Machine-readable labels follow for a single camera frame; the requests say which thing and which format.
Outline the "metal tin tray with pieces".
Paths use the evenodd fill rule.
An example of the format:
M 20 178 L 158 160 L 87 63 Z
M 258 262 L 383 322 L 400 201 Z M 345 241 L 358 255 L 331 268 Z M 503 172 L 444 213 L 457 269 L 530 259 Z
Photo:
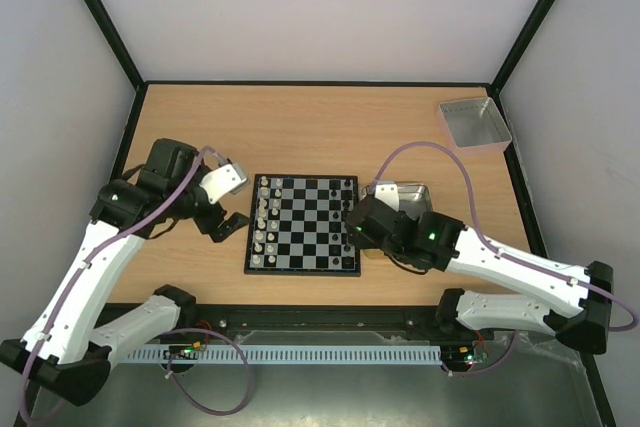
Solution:
M 426 184 L 399 182 L 398 186 L 400 204 L 399 210 L 405 212 L 410 218 L 417 220 L 424 212 L 431 211 L 432 201 Z

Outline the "black white chess board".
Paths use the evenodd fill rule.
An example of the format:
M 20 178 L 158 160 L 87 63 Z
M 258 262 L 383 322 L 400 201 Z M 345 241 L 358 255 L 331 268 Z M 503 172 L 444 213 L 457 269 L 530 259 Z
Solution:
M 262 187 L 266 176 L 269 186 Z M 340 180 L 339 189 L 330 181 Z M 350 188 L 344 180 L 350 178 Z M 352 244 L 346 216 L 358 201 L 358 178 L 352 175 L 257 174 L 251 200 L 251 220 L 244 272 L 254 275 L 298 275 L 358 277 L 361 275 L 360 251 Z M 342 220 L 334 221 L 333 212 Z M 331 241 L 338 233 L 340 240 Z M 260 255 L 262 265 L 251 266 L 251 257 Z M 270 267 L 266 258 L 277 257 Z M 343 257 L 352 257 L 353 266 L 345 269 Z

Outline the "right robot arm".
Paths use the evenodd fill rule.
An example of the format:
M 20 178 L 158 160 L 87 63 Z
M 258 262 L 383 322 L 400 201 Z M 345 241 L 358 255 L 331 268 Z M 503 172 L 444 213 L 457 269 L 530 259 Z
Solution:
M 421 272 L 464 274 L 507 288 L 497 295 L 445 290 L 436 326 L 447 338 L 467 330 L 524 330 L 593 355 L 607 349 L 613 270 L 604 263 L 571 266 L 482 242 L 457 219 L 433 211 L 413 219 L 373 196 L 361 200 L 346 223 L 359 247 L 378 249 Z

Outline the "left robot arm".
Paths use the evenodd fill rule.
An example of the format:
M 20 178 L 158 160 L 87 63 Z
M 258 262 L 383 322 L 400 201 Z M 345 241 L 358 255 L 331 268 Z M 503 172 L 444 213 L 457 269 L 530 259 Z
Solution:
M 196 299 L 170 285 L 141 306 L 103 325 L 96 323 L 125 267 L 143 244 L 159 238 L 155 227 L 191 220 L 215 243 L 248 223 L 221 205 L 247 185 L 241 167 L 212 148 L 158 139 L 145 163 L 104 185 L 74 261 L 51 301 L 18 339 L 1 344 L 1 362 L 65 401 L 82 406 L 106 383 L 113 368 L 147 341 L 194 315 Z

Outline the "empty metal tin box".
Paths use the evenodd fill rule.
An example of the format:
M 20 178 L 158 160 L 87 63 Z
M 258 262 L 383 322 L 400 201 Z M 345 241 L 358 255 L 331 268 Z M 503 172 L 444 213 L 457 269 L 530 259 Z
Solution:
M 511 132 L 490 97 L 443 102 L 436 117 L 447 146 L 459 156 L 500 153 L 512 143 Z

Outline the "metal sheet front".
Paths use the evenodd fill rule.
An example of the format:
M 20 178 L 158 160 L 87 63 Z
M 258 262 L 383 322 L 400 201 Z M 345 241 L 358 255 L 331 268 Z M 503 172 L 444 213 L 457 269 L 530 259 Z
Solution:
M 38 394 L 49 426 L 598 426 L 579 356 L 508 332 L 467 374 L 439 365 L 251 365 L 244 345 L 428 346 L 356 332 L 266 332 L 240 365 L 119 364 L 89 403 Z

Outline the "black mounting rail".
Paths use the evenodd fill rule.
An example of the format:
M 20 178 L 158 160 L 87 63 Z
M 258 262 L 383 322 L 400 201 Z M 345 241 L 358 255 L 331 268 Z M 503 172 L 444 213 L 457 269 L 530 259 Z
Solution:
M 205 320 L 215 330 L 230 334 L 250 331 L 375 332 L 408 340 L 491 340 L 493 334 L 441 324 L 434 306 L 258 306 L 199 305 L 190 315 L 191 325 Z

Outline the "black aluminium frame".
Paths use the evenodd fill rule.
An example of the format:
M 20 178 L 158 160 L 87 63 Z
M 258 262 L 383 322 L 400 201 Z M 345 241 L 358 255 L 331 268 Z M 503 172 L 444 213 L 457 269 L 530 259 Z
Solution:
M 536 0 L 101 0 L 151 80 L 490 81 Z M 84 0 L 1 0 L 1 334 L 47 304 L 133 86 Z

